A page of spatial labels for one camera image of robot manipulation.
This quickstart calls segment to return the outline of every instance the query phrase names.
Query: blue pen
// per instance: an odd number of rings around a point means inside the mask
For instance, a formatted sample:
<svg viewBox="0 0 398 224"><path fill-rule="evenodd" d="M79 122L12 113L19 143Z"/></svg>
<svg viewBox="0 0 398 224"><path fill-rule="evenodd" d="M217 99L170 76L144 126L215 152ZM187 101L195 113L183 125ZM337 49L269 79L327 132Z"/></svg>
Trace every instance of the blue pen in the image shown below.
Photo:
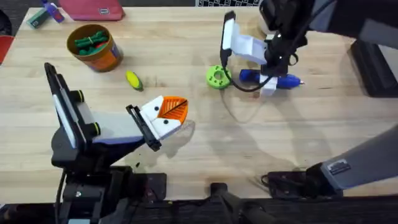
<svg viewBox="0 0 398 224"><path fill-rule="evenodd" d="M239 80L242 83L259 83L260 70L242 69L239 74ZM278 78L276 87L289 90L303 84L305 83L295 75L287 74L286 77Z"/></svg>

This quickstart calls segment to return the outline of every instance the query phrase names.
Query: pink box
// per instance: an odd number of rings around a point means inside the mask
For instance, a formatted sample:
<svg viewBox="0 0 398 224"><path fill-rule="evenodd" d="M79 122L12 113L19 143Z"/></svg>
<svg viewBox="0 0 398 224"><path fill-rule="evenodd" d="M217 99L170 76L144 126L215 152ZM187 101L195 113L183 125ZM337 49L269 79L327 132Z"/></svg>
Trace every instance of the pink box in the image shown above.
<svg viewBox="0 0 398 224"><path fill-rule="evenodd" d="M78 21L118 21L124 15L118 0L59 0L59 3Z"/></svg>

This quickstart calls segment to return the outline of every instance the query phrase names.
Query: green ring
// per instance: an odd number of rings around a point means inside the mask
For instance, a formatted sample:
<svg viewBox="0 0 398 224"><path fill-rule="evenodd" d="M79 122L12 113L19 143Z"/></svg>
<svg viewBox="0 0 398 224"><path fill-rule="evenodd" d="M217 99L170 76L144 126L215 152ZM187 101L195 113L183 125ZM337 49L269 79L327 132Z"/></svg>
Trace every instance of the green ring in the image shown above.
<svg viewBox="0 0 398 224"><path fill-rule="evenodd" d="M228 76L231 77L231 72L227 68L226 72L228 73ZM217 79L215 77L216 73L219 73L221 75L221 79ZM209 86L217 90L225 89L231 83L226 77L225 72L223 71L223 67L221 65L212 66L207 70L206 81Z"/></svg>

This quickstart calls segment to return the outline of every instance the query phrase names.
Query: black cable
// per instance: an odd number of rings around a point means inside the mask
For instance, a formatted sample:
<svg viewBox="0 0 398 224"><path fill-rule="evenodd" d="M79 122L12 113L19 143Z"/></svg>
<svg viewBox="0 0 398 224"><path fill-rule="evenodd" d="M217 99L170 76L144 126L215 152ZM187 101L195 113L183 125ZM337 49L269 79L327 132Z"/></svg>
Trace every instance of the black cable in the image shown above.
<svg viewBox="0 0 398 224"><path fill-rule="evenodd" d="M60 183L58 185L58 190L57 190L57 196L55 197L55 203L54 203L55 224L59 224L59 222L60 222L59 217L58 217L58 214L60 213L59 205L60 205L60 201L61 201L62 187L63 187L63 183L65 181L66 176L67 176L67 173L65 172L65 170L62 170Z"/></svg>
<svg viewBox="0 0 398 224"><path fill-rule="evenodd" d="M323 10L325 10L330 4L336 2L337 0L329 0L326 3L324 3L319 9L317 9L317 11L315 11L311 17L309 17L307 19L307 21L304 23L304 25L302 26L302 28L300 29L300 31L298 32L298 34L296 35L296 37L294 38L294 40L292 41L292 44L290 45L290 48L286 51L286 53L284 54L284 56L280 59L281 62L283 62L284 60L287 60L287 57L290 57L295 50L295 46L297 45L297 42L302 38L302 36L304 35L304 33L307 31L307 27L310 25L310 23L321 13L323 12ZM226 72L226 64L228 63L228 58L226 58L225 62L221 61L221 64L223 65L223 71L225 74L228 74ZM282 63L279 63L276 68L274 70L277 70L280 66L282 65ZM254 87L252 89L245 89L240 87L238 84L235 83L235 81L229 77L228 75L226 75L227 79L232 83L233 86L235 86L237 89L246 92L246 93L250 93L253 91L257 91L259 89L261 89L265 84L267 84L269 82L269 80L273 77L273 74L269 74L268 78L263 81L262 83L260 83L257 87Z"/></svg>

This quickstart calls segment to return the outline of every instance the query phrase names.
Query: wooden table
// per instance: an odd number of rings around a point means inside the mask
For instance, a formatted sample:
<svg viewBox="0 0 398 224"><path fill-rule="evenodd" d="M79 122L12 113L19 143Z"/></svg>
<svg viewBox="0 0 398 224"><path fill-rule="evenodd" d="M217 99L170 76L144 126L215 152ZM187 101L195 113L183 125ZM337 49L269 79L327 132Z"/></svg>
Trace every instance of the wooden table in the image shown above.
<svg viewBox="0 0 398 224"><path fill-rule="evenodd" d="M364 95L347 51L352 43L332 34L307 34L290 72L306 85L259 99L233 87L214 90L205 73L220 63L224 13L218 7L125 8L120 22L98 22L124 52L112 72L95 73L66 49L69 33L88 22L51 20L39 30L21 25L0 66L0 202L53 202L60 169L50 163L50 140L58 128L43 64L50 62L71 89L81 89L92 111L126 113L158 95L189 100L181 131L158 152L143 146L118 164L138 172L165 172L167 198L203 198L212 182L226 182L241 197L269 197L259 176L272 170L305 169L393 127L398 100ZM256 8L233 8L242 33L261 37ZM38 9L29 9L30 17ZM256 65L236 58L229 68ZM142 93L127 83L126 70L144 82ZM347 195L396 193L391 179Z"/></svg>

